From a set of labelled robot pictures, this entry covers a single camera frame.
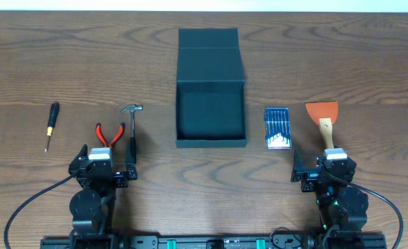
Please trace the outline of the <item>black yellow screwdriver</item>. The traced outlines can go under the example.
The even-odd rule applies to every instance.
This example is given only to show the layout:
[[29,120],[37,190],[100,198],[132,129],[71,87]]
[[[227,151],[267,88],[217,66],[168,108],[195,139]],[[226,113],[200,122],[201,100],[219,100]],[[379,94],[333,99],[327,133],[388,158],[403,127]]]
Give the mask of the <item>black yellow screwdriver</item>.
[[50,137],[53,134],[53,130],[56,125],[57,117],[59,114],[59,102],[54,102],[50,106],[50,112],[49,112],[49,117],[48,117],[48,124],[47,124],[47,140],[46,140],[46,147],[44,149],[44,152],[46,153],[49,148],[50,144]]

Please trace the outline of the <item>black handled claw hammer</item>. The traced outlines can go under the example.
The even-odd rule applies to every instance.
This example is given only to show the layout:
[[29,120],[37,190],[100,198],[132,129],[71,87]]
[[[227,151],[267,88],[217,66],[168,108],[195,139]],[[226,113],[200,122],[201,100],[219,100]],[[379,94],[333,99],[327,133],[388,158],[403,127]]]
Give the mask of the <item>black handled claw hammer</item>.
[[131,120],[131,136],[130,140],[136,140],[136,128],[135,128],[135,112],[136,111],[142,111],[143,106],[142,105],[137,105],[137,104],[131,104],[126,106],[121,110],[120,113],[124,113],[125,111],[128,111],[130,113],[130,120]]

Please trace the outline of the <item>orange scraper wooden handle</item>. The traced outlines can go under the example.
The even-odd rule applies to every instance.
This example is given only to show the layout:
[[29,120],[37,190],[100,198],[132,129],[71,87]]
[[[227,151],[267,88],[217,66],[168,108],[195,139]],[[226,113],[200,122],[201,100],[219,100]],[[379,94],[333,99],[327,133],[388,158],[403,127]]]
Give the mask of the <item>orange scraper wooden handle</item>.
[[333,124],[339,113],[338,102],[308,102],[305,107],[311,120],[319,127],[326,148],[333,149]]

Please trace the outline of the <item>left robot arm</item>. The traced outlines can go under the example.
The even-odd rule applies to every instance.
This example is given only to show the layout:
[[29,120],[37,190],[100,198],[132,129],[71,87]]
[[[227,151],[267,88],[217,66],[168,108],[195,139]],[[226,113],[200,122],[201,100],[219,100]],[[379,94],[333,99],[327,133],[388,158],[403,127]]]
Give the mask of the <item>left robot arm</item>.
[[84,145],[68,167],[68,172],[82,187],[69,204],[73,228],[81,237],[103,238],[111,233],[116,190],[136,180],[136,139],[127,142],[123,172],[113,171],[112,150]]

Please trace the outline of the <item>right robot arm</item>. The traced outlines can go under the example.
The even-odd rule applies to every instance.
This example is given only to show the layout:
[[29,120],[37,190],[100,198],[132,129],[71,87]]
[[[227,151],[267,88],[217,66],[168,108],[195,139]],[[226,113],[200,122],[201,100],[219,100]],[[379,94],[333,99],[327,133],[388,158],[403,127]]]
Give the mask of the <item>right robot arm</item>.
[[301,183],[302,192],[313,192],[319,219],[328,237],[357,237],[367,223],[369,197],[351,185],[357,164],[343,149],[326,149],[314,167],[306,167],[298,151],[290,181]]

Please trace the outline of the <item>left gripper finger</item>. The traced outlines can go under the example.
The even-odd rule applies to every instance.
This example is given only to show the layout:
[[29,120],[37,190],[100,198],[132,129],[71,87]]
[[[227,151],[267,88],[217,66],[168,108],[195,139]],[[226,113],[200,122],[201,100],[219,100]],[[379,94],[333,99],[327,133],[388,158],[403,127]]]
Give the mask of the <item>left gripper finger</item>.
[[129,140],[126,146],[124,164],[126,167],[127,178],[129,180],[137,180],[138,173],[136,170],[136,141]]
[[88,158],[88,146],[87,144],[84,144],[82,148],[80,149],[80,152],[78,155],[75,157],[75,162],[80,162],[83,160],[86,160]]

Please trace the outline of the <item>dark green gift box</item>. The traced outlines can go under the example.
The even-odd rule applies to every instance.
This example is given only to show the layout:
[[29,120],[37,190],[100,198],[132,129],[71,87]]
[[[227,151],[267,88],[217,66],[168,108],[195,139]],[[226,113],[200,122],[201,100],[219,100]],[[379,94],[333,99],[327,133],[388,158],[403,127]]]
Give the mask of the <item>dark green gift box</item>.
[[178,31],[176,146],[238,148],[248,143],[245,73],[236,28]]

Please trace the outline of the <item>red handled pliers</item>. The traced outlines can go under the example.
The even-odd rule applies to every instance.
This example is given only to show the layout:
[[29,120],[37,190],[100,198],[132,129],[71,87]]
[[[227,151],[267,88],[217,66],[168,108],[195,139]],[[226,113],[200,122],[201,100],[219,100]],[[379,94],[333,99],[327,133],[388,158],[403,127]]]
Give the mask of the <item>red handled pliers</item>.
[[110,149],[113,149],[115,147],[115,144],[121,139],[121,137],[124,135],[125,132],[125,123],[122,122],[120,123],[120,128],[117,132],[117,134],[113,137],[111,142],[108,142],[104,135],[102,134],[102,124],[99,122],[95,126],[95,134],[97,138],[100,140],[102,143],[103,147],[108,147]]

